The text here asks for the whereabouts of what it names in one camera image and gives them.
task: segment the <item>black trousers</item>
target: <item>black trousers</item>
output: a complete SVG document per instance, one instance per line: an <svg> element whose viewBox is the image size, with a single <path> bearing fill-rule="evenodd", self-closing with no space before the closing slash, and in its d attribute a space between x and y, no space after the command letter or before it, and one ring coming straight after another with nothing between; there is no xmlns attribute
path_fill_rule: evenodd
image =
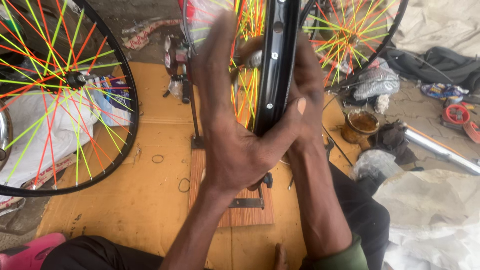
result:
<svg viewBox="0 0 480 270"><path fill-rule="evenodd" d="M337 167L330 164L330 170L348 225L362 239L368 267L380 270L388 245L390 215ZM101 236L79 236L53 249L41 270L157 270L162 261L163 257Z"/></svg>

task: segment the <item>metal bar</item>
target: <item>metal bar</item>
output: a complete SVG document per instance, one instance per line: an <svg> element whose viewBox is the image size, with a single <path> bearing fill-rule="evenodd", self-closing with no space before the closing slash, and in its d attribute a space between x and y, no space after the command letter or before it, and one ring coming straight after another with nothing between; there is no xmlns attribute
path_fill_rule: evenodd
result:
<svg viewBox="0 0 480 270"><path fill-rule="evenodd" d="M410 129L407 129L407 131L405 131L405 137L412 142L426 148L427 150L439 154L444 158L452 161L453 163L465 168L469 173L473 175L480 175L480 166L457 155L456 153L446 149L445 147L438 145L437 143L431 141L429 138L426 138Z"/></svg>

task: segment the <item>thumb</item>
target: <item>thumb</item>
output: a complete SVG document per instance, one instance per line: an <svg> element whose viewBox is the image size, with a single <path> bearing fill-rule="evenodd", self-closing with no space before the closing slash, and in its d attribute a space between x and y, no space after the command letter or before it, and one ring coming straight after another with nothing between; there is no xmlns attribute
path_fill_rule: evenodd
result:
<svg viewBox="0 0 480 270"><path fill-rule="evenodd" d="M306 106L305 98L293 99L288 103L287 110L280 121L260 138L260 147L263 148L263 153L266 153L267 159L280 159L297 139Z"/></svg>

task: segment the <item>white tarp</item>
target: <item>white tarp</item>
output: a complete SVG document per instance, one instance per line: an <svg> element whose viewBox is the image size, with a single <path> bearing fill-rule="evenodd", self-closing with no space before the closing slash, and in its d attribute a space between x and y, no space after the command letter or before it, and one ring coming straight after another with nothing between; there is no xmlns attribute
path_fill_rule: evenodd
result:
<svg viewBox="0 0 480 270"><path fill-rule="evenodd" d="M18 97L11 105L8 106L9 113L12 118L13 125L13 138L17 138L21 133L26 129L30 128L37 120L41 119L45 115L45 104L43 96L45 96L45 101L48 107L48 110L54 110L55 102L54 98L57 95L36 95L35 93L41 93L40 90L29 91L28 95L22 95ZM83 91L80 92L83 95L83 104L90 104L87 99L87 94ZM85 132L85 126L81 118L79 118L79 112L77 108L80 109L81 116L85 121L87 129L90 136L93 135L93 124L97 121L97 117L92 113L88 106L83 105L79 106L80 95L75 93L66 92L65 95L62 93L61 97L58 98L59 105L57 107L57 112L55 113L55 119L51 128L51 139L53 145L53 156L55 161L58 161L67 155L73 153L77 150L77 137L76 132L79 132L79 141L83 145L90 140L89 135ZM73 120L80 120L80 125L83 127L78 128L77 122ZM53 117L53 112L49 115L49 121ZM8 180L7 186L20 187L24 182L34 178L38 172L38 166L42 158L43 149L45 147L45 142L48 137L48 123L47 118L44 117L40 121L40 127L38 128L36 134L32 137L36 129L36 125L33 128L24 134L18 141L12 145L12 152L8 158L5 167L0 171L0 184L5 184L5 181L9 178L9 175L13 171L17 160L20 158L24 152L24 148L32 138L30 144L28 145L27 150L23 153L22 159L16 165L16 169ZM47 144L45 155L43 157L42 166L40 172L49 168L52 165L52 154L50 149L50 144ZM9 196L0 196L0 202L6 199L9 199Z"/></svg>
<svg viewBox="0 0 480 270"><path fill-rule="evenodd" d="M480 54L480 1L409 0L394 39L399 49L416 53L442 46L475 57Z"/></svg>
<svg viewBox="0 0 480 270"><path fill-rule="evenodd" d="M405 172L373 198L390 213L385 261L394 270L480 269L480 176Z"/></svg>

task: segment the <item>green sleeve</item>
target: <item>green sleeve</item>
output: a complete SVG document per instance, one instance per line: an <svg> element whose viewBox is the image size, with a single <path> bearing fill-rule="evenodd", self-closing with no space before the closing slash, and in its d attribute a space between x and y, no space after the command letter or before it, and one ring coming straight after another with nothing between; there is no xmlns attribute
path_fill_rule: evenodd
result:
<svg viewBox="0 0 480 270"><path fill-rule="evenodd" d="M368 270L367 259L360 246L360 236L352 233L352 245L346 250L317 261L303 260L301 270Z"/></svg>

